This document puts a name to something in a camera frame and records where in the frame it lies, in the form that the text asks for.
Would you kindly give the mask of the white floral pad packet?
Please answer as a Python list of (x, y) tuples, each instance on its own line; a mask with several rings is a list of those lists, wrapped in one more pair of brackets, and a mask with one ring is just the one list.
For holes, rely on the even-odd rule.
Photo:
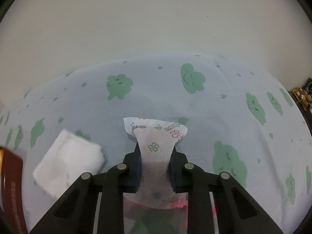
[(187, 135), (188, 128), (179, 123), (138, 117), (124, 118), (124, 126), (136, 138), (142, 159), (140, 187), (136, 193), (125, 193), (124, 197), (153, 209), (186, 206), (186, 193), (173, 191), (168, 168), (174, 146)]

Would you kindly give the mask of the pink wet wipes pack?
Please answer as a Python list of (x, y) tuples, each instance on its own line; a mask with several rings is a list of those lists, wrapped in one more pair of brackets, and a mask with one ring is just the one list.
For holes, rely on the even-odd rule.
[(124, 199), (125, 233), (187, 233), (188, 205), (153, 209)]

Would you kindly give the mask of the folded white cloth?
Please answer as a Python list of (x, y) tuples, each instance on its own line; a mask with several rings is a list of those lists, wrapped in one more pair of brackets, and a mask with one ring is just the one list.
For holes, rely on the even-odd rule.
[(80, 175), (96, 175), (104, 164), (100, 145), (63, 129), (33, 171), (33, 178), (46, 193), (59, 199)]

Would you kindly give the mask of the gold tin box red sides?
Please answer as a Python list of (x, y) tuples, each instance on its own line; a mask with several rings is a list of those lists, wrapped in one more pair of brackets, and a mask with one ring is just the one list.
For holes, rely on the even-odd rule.
[(28, 233), (22, 203), (22, 159), (1, 147), (1, 221), (11, 233)]

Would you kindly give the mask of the cluttered shelf with items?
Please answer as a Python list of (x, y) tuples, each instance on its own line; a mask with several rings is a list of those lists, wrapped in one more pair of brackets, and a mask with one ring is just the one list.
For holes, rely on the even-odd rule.
[(308, 78), (302, 87), (295, 88), (291, 91), (296, 104), (302, 107), (304, 111), (311, 110), (311, 86), (312, 79)]

